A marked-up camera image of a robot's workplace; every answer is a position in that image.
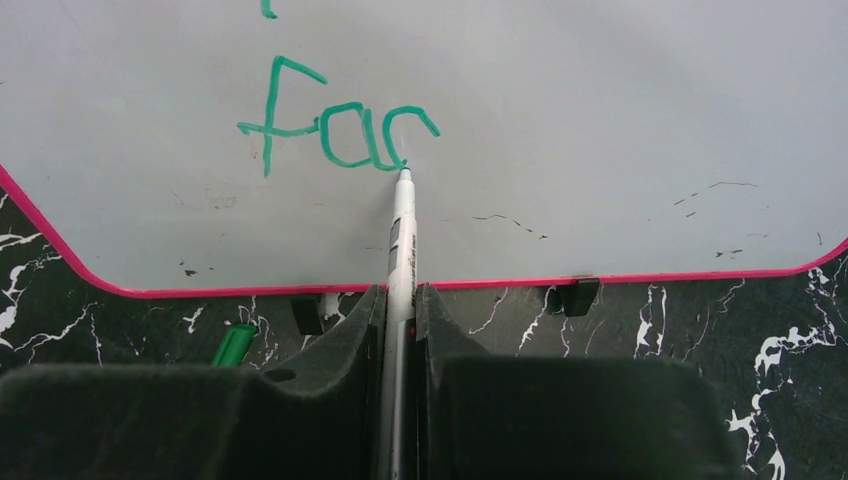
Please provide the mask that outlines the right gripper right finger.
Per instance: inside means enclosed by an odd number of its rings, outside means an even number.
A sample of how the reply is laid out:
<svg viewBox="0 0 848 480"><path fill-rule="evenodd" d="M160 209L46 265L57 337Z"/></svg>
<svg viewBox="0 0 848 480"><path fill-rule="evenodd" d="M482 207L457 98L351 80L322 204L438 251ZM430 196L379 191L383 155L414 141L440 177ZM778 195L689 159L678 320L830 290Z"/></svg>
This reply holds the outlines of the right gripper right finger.
<svg viewBox="0 0 848 480"><path fill-rule="evenodd" d="M494 355L422 285L425 479L734 479L712 386L686 365Z"/></svg>

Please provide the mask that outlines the green marker cap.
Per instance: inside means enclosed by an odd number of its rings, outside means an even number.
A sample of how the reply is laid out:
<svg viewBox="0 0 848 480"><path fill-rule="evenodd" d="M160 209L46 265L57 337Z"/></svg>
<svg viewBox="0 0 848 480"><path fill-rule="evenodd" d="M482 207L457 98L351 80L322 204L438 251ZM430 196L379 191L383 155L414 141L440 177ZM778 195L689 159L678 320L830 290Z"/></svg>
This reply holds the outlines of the green marker cap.
<svg viewBox="0 0 848 480"><path fill-rule="evenodd" d="M249 350L257 328L250 324L232 325L211 361L214 367L239 367Z"/></svg>

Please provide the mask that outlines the green capped whiteboard marker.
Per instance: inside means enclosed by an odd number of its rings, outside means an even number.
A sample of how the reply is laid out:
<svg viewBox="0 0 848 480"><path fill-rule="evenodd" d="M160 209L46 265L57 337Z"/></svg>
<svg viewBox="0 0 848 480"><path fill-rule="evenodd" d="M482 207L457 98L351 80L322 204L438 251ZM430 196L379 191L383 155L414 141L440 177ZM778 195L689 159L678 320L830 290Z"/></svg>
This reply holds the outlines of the green capped whiteboard marker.
<svg viewBox="0 0 848 480"><path fill-rule="evenodd" d="M415 379L417 221L411 170L399 172L390 234L386 326L375 477L413 479L416 461Z"/></svg>

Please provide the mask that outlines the pink framed whiteboard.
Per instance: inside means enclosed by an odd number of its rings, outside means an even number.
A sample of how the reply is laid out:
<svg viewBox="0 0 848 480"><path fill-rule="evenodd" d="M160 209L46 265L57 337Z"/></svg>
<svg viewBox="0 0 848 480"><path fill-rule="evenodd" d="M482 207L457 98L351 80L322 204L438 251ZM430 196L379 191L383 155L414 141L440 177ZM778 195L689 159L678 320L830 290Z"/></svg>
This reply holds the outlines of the pink framed whiteboard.
<svg viewBox="0 0 848 480"><path fill-rule="evenodd" d="M847 247L843 1L5 1L1 184L125 296L359 290L401 168L442 287Z"/></svg>

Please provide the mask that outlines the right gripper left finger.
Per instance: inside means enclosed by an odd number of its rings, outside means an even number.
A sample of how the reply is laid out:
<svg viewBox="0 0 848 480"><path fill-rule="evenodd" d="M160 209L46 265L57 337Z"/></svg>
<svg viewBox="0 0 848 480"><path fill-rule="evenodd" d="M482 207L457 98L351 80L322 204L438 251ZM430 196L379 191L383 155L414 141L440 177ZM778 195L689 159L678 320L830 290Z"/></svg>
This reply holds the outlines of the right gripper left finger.
<svg viewBox="0 0 848 480"><path fill-rule="evenodd" d="M5 479L369 479L386 293L260 372L28 366L1 381Z"/></svg>

